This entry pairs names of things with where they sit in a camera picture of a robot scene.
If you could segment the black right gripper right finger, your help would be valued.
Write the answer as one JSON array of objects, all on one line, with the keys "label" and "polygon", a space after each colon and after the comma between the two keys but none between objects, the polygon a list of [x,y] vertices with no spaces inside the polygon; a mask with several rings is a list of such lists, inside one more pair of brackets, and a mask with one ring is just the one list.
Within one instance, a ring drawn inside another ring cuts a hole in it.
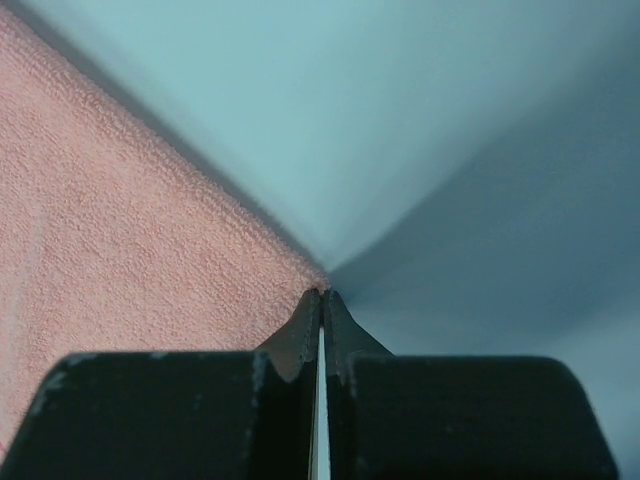
[{"label": "black right gripper right finger", "polygon": [[323,296],[334,479],[615,479],[582,384],[544,356],[396,356]]}]

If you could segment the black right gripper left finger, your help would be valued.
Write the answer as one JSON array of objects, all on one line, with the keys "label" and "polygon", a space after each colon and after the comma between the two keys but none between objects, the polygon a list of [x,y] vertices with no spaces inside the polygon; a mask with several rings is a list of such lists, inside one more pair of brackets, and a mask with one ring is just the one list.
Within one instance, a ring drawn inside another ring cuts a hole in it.
[{"label": "black right gripper left finger", "polygon": [[5,479],[309,479],[320,294],[242,351],[91,352],[42,379]]}]

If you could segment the pink terry towel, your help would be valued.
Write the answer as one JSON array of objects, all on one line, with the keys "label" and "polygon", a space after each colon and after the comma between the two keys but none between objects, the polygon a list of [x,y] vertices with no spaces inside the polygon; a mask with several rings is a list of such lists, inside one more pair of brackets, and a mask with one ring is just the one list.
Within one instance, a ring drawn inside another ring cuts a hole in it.
[{"label": "pink terry towel", "polygon": [[326,280],[1,13],[1,444],[77,351],[253,348]]}]

